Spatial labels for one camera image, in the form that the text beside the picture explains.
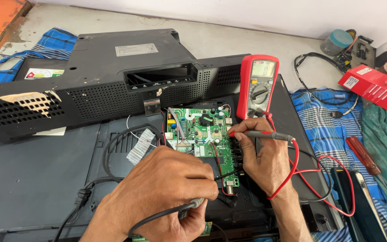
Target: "red cardboard box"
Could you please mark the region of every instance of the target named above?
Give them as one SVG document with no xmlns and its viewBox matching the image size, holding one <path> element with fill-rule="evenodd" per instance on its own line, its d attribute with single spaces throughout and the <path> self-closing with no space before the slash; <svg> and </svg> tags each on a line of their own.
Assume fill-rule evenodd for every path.
<svg viewBox="0 0 387 242">
<path fill-rule="evenodd" d="M 387 75 L 366 65 L 350 69 L 338 84 L 387 110 Z"/>
</svg>

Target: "plastic jar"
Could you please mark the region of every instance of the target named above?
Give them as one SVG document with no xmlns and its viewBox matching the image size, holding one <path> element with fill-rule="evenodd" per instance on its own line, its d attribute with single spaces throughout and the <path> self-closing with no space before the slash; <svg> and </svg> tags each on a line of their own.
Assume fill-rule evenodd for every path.
<svg viewBox="0 0 387 242">
<path fill-rule="evenodd" d="M 352 36 L 342 29 L 336 29 L 320 45 L 320 49 L 328 56 L 336 56 L 344 48 L 352 44 Z"/>
</svg>

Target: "blue striped cloth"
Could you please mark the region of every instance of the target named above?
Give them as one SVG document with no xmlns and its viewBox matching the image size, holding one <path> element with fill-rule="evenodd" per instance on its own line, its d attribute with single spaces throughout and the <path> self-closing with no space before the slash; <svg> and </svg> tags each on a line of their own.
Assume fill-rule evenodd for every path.
<svg viewBox="0 0 387 242">
<path fill-rule="evenodd" d="M 19 61 L 9 70 L 0 71 L 0 83 L 13 81 L 25 57 L 68 60 L 76 43 L 77 36 L 60 28 L 52 28 L 43 34 L 31 49 L 15 53 L 0 60 L 0 64 L 11 58 Z"/>
<path fill-rule="evenodd" d="M 314 90 L 313 94 L 327 102 L 341 102 L 349 96 L 350 92 L 321 88 Z M 364 176 L 387 235 L 387 198 L 383 190 L 373 177 L 368 174 L 365 166 L 362 165 L 346 143 L 346 138 L 350 136 L 356 136 L 362 142 L 361 122 L 363 104 L 361 99 L 359 98 L 356 107 L 347 115 L 338 119 L 330 117 L 330 112 L 332 111 L 338 110 L 345 113 L 353 106 L 355 99 L 356 95 L 353 95 L 349 102 L 335 106 L 321 103 L 305 90 L 298 90 L 292 94 L 293 104 L 315 155 L 317 157 L 321 155 L 333 156 L 343 163 L 346 168 L 357 170 Z M 327 168 L 339 166 L 330 158 L 323 158 L 322 161 Z M 315 241 L 321 242 L 352 241 L 347 225 L 339 231 L 315 233 L 313 237 Z"/>
</svg>

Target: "circuit board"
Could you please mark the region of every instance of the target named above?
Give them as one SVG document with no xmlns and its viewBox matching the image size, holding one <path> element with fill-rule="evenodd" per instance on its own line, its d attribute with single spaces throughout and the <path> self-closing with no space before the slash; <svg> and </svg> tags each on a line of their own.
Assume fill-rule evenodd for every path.
<svg viewBox="0 0 387 242">
<path fill-rule="evenodd" d="M 212 232 L 212 222 L 206 222 L 206 227 L 204 228 L 204 231 L 200 234 L 199 237 L 202 236 L 209 236 Z M 148 239 L 144 238 L 143 236 L 137 234 L 132 237 L 132 242 L 150 242 Z"/>
<path fill-rule="evenodd" d="M 190 153 L 199 157 L 204 163 L 209 163 L 215 177 L 221 175 L 220 168 L 222 174 L 234 171 L 237 156 L 231 149 L 231 138 L 226 135 L 227 130 L 232 126 L 232 119 L 228 118 L 228 108 L 221 111 L 216 109 L 214 113 L 211 109 L 173 108 L 172 110 L 176 117 L 167 112 L 165 135 L 174 149 Z M 185 134 L 186 139 L 183 141 L 174 118 L 178 119 Z M 217 165 L 216 151 L 211 142 L 216 146 L 220 168 Z M 224 178 L 224 187 L 226 187 L 226 181 L 233 181 L 233 187 L 239 187 L 238 177 L 235 174 Z"/>
</svg>

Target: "digital multimeter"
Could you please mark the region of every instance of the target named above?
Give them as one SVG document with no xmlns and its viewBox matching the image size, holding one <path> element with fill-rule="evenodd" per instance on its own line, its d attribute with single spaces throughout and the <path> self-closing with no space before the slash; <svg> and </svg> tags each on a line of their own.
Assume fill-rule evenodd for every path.
<svg viewBox="0 0 387 242">
<path fill-rule="evenodd" d="M 278 70 L 279 59 L 273 56 L 251 55 L 243 58 L 237 108 L 239 118 L 254 118 L 255 112 L 268 112 Z"/>
</svg>

